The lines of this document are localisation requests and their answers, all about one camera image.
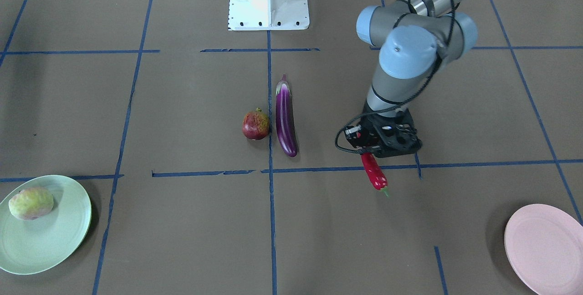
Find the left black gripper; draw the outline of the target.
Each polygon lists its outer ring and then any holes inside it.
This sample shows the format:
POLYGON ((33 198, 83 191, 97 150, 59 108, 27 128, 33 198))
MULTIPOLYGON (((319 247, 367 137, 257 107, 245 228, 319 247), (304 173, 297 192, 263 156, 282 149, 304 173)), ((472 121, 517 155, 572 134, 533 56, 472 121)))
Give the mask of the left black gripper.
POLYGON ((365 108, 362 117, 363 148, 377 158, 415 154, 422 148, 414 119, 408 109, 397 111, 394 117, 373 114, 365 108))

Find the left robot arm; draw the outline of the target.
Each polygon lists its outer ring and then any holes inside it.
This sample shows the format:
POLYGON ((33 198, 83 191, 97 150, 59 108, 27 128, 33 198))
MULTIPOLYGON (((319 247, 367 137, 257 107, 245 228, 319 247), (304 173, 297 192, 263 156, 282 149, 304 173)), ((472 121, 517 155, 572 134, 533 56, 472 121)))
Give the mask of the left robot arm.
POLYGON ((387 158, 421 149, 408 104, 477 42, 475 22, 457 12, 462 1, 396 0, 358 15, 358 37, 379 55, 362 114, 341 130, 350 153, 387 158))

